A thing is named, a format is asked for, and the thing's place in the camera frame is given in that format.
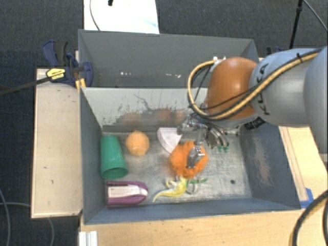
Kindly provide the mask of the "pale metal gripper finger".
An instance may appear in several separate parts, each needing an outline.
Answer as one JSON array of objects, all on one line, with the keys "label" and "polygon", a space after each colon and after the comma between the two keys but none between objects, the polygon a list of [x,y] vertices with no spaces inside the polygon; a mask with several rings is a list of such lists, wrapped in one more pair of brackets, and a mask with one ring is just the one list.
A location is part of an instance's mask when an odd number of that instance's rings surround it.
[{"label": "pale metal gripper finger", "polygon": [[189,169],[194,168],[197,158],[198,158],[197,148],[193,147],[188,154],[187,168]]},{"label": "pale metal gripper finger", "polygon": [[196,145],[195,146],[195,152],[196,152],[195,162],[198,163],[205,156],[205,151],[203,149],[203,146],[202,145]]}]

